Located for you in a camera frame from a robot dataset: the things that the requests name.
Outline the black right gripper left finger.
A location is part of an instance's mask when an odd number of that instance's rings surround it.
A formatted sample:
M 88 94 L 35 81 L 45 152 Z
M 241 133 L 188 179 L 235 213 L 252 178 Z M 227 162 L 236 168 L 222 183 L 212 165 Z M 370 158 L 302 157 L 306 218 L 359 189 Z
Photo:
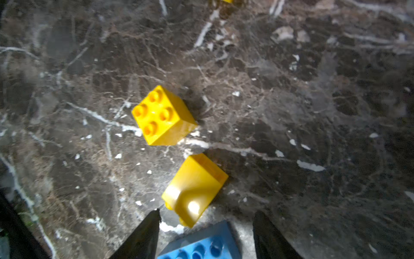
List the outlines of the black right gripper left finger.
M 160 210 L 151 211 L 110 259 L 155 259 L 160 223 Z

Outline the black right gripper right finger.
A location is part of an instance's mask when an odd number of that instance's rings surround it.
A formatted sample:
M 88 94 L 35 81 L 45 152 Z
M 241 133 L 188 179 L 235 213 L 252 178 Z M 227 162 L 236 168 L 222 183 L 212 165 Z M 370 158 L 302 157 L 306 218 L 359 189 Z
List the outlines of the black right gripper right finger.
M 254 215 L 253 238 L 257 259 L 303 259 L 260 210 Z

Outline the small yellow lego brick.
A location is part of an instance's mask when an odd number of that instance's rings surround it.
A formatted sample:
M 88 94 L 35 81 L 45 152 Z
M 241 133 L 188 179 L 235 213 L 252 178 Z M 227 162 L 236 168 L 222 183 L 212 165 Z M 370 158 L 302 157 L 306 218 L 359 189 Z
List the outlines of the small yellow lego brick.
M 132 116 L 149 146 L 174 146 L 197 127 L 183 100 L 161 85 L 132 109 Z

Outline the light blue lego brick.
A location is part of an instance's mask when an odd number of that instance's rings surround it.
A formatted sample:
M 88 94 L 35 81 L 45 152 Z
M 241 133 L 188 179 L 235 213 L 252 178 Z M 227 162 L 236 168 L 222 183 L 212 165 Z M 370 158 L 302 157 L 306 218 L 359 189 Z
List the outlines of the light blue lego brick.
M 227 221 L 169 243 L 158 259 L 240 259 L 241 253 Z

